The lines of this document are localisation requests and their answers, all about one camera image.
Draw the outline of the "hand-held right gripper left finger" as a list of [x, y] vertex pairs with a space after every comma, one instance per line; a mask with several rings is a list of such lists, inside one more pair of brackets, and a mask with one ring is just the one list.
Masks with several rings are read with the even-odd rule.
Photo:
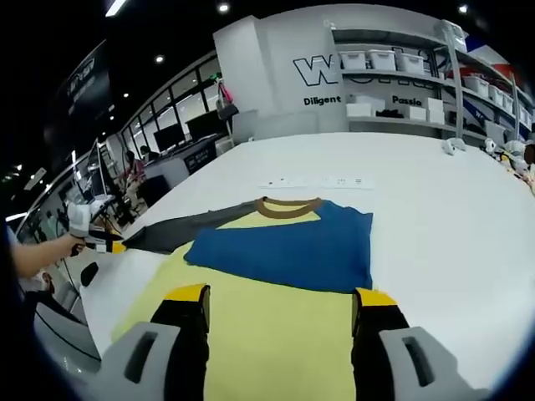
[[148, 322], [138, 322], [103, 356], [100, 400], [202, 400], [209, 358], [210, 286], [178, 287]]

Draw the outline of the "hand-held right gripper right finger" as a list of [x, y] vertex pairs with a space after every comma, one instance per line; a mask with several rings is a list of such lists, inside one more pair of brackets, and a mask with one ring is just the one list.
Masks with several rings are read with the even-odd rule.
[[353, 348], [358, 400], [467, 400], [456, 358], [422, 327], [412, 327], [385, 292], [353, 294]]

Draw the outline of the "person's left hand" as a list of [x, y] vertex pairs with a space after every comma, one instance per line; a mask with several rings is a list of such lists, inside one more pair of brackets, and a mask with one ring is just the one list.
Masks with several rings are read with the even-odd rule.
[[84, 239], [65, 234], [58, 239], [60, 247], [60, 258], [76, 256], [82, 252], [86, 246]]

